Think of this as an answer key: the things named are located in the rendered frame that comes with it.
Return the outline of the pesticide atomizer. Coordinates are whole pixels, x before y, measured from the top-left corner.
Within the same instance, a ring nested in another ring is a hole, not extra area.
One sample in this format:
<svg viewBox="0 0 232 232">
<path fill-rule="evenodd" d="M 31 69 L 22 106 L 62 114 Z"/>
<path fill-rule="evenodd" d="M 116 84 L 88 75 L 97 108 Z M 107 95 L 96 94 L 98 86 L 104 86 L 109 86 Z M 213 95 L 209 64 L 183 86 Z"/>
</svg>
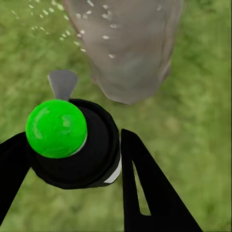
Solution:
<svg viewBox="0 0 232 232">
<path fill-rule="evenodd" d="M 70 99 L 79 76 L 54 70 L 48 79 L 55 100 L 37 106 L 26 124 L 26 152 L 31 168 L 61 189 L 105 187 L 122 167 L 118 129 L 99 104 Z"/>
</svg>

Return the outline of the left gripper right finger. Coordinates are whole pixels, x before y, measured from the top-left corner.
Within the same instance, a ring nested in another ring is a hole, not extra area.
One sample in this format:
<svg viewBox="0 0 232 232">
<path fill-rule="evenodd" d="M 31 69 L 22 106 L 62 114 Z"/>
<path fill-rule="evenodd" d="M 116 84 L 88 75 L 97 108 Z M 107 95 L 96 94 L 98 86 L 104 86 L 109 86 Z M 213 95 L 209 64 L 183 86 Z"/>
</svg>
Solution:
<svg viewBox="0 0 232 232">
<path fill-rule="evenodd" d="M 121 130 L 125 232 L 203 232 L 140 137 Z M 151 215 L 140 213 L 135 164 Z"/>
</svg>

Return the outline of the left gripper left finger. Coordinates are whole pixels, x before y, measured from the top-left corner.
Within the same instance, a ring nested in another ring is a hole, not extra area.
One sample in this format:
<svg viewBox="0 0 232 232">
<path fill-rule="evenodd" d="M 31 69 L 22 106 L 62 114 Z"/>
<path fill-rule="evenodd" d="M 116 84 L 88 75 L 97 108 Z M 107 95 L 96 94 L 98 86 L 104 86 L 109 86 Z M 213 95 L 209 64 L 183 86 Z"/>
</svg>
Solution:
<svg viewBox="0 0 232 232">
<path fill-rule="evenodd" d="M 26 144 L 22 132 L 0 145 L 0 226 L 31 167 Z"/>
</svg>

